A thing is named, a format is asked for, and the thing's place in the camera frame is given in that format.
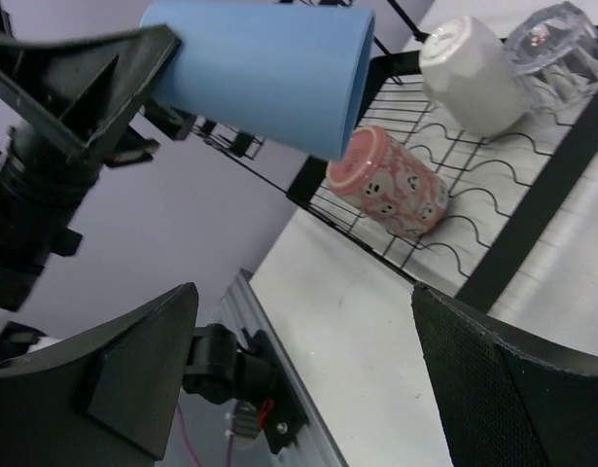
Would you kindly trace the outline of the light blue plastic cup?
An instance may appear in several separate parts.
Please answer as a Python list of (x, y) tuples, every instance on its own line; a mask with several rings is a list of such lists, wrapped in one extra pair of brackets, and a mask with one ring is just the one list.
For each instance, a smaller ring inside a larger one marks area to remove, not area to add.
[(369, 71), (372, 9), (157, 1), (140, 23), (165, 24), (181, 41), (156, 101), (342, 160)]

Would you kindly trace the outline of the pink ghost pattern mug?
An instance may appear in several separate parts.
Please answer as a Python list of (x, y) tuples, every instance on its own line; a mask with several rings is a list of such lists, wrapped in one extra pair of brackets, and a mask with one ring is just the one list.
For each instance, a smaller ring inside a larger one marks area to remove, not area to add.
[(355, 129), (326, 179), (334, 195), (399, 237), (426, 234), (447, 210), (445, 182), (381, 126)]

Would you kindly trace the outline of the clear faceted glass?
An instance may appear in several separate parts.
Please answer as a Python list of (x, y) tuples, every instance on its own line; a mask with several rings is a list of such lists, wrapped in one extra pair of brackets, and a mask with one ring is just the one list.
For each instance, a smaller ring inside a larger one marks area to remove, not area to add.
[(504, 51), (536, 112), (568, 107), (598, 90), (598, 28), (569, 1), (521, 22)]

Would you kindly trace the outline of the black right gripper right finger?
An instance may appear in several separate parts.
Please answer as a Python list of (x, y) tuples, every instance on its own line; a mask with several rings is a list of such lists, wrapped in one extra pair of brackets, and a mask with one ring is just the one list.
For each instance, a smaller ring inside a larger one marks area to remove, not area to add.
[(423, 283), (411, 307), (455, 466), (598, 466), (598, 356)]

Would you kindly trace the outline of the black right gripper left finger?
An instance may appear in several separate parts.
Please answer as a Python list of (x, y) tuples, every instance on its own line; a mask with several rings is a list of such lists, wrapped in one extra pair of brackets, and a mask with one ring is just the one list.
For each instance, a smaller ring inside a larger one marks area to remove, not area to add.
[(0, 466), (162, 460), (197, 307), (185, 283), (0, 368)]

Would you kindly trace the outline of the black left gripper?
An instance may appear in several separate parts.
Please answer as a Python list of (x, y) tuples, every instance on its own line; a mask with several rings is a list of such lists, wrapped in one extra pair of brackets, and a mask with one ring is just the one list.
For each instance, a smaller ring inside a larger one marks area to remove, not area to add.
[(0, 99), (25, 120), (0, 169), (0, 308), (22, 307), (50, 256), (77, 254), (70, 223), (100, 162), (151, 162), (163, 142), (188, 138), (193, 114), (140, 109), (179, 47), (165, 24), (55, 43), (0, 32)]

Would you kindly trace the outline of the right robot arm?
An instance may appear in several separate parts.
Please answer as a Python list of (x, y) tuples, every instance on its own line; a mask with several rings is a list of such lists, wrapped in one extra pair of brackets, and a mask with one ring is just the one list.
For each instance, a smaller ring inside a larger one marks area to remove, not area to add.
[[(306, 422), (263, 332), (243, 349), (195, 326), (187, 283), (47, 348), (0, 362), (0, 466), (150, 466), (180, 391), (257, 409), (272, 451)], [(456, 466), (598, 466), (598, 357), (417, 285), (412, 312)]]

